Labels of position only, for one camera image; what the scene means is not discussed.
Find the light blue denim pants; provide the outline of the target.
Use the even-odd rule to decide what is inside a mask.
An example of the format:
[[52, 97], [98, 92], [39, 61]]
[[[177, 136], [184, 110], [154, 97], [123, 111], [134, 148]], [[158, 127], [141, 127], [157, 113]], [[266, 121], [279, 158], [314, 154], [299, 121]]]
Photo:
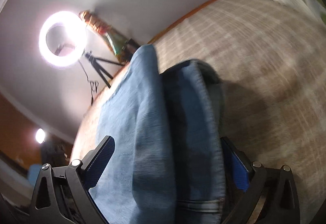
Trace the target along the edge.
[[191, 59], [158, 71], [139, 48], [102, 108], [97, 141], [115, 150], [91, 195], [109, 223], [220, 223], [225, 172], [221, 80]]

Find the beige plaid bed cover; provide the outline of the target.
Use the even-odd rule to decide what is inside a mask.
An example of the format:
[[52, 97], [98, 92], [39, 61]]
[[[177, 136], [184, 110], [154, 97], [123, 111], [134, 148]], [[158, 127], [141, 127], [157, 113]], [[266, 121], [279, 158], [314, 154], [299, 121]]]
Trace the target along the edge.
[[[270, 0], [220, 0], [152, 46], [160, 73], [196, 59], [221, 80], [219, 139], [243, 151], [255, 174], [238, 190], [223, 160], [220, 223], [235, 223], [232, 210], [247, 205], [254, 223], [276, 223], [277, 212], [283, 223], [325, 223], [325, 27]], [[83, 122], [74, 157], [99, 144], [101, 111], [114, 92], [98, 98], [94, 124]]]

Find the colourful cloth on stand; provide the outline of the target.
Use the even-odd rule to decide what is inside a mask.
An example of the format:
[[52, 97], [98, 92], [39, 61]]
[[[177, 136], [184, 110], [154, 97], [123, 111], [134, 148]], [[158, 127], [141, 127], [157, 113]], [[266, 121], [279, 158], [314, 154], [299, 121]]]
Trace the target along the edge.
[[121, 64], [127, 63], [140, 45], [116, 30], [112, 25], [106, 23], [94, 12], [81, 11], [78, 16], [89, 28], [99, 35]]

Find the black tripod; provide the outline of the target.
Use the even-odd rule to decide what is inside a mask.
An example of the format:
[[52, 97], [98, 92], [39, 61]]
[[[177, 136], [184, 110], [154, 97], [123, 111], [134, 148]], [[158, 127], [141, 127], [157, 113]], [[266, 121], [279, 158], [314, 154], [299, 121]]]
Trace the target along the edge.
[[125, 66], [125, 64], [121, 64], [119, 62], [115, 62], [115, 61], [108, 60], [105, 58], [93, 56], [91, 51], [84, 51], [82, 56], [88, 60], [88, 62], [92, 65], [93, 69], [97, 72], [97, 74], [104, 81], [104, 83], [106, 84], [106, 86], [108, 88], [111, 87], [109, 80], [113, 80], [114, 77], [100, 63], [105, 62], [110, 65], [116, 65], [116, 66], [120, 66], [120, 67]]

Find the orange bed sheet edge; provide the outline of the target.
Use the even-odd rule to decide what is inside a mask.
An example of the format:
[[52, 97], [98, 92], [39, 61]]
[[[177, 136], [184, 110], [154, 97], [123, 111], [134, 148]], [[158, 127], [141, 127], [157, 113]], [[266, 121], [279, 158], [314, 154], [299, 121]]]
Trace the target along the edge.
[[[158, 42], [159, 40], [161, 40], [164, 36], [166, 36], [169, 32], [171, 32], [172, 30], [174, 30], [175, 28], [177, 28], [180, 24], [182, 24], [184, 21], [186, 21], [187, 19], [193, 17], [196, 13], [200, 12], [201, 10], [205, 9], [206, 7], [208, 7], [209, 5], [212, 5], [213, 3], [216, 3], [220, 0], [208, 0], [206, 2], [204, 2], [203, 4], [199, 5], [198, 7], [196, 7], [195, 9], [191, 10], [190, 12], [188, 12], [187, 14], [185, 14], [184, 16], [182, 16], [181, 18], [179, 18], [178, 20], [176, 20], [174, 23], [172, 23], [170, 26], [168, 26], [166, 29], [164, 29], [163, 31], [159, 32], [158, 34], [156, 34], [150, 41], [149, 44], [155, 44], [156, 42]], [[109, 81], [109, 89], [111, 89], [111, 91], [115, 91], [116, 86], [121, 82], [121, 78], [123, 78], [127, 72], [127, 70], [129, 69], [130, 66], [130, 62], [127, 62], [125, 64], [122, 65], [122, 68], [119, 69], [113, 76], [113, 78]], [[92, 99], [91, 101], [91, 105], [88, 107], [88, 109], [86, 110], [86, 112], [83, 114], [83, 118], [86, 118], [89, 115], [89, 112], [91, 112], [94, 108], [94, 105], [97, 104], [98, 98], [102, 97], [102, 94], [105, 93], [105, 91], [108, 88], [103, 88], [101, 89], [101, 91], [99, 92], [99, 95], [95, 96], [95, 99]]]

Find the round desk lamp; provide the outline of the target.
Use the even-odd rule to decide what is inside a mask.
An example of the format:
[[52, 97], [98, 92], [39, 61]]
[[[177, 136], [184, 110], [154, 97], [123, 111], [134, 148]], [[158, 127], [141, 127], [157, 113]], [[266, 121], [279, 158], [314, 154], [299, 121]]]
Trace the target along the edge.
[[38, 144], [42, 144], [46, 139], [46, 133], [43, 129], [39, 128], [35, 133], [35, 140]]

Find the blue chair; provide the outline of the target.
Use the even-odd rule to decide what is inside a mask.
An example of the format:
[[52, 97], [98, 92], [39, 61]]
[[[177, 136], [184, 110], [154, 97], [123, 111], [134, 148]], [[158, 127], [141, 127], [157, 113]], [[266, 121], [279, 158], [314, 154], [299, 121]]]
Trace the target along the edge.
[[32, 164], [28, 169], [27, 179], [33, 187], [36, 184], [41, 167], [41, 164]]

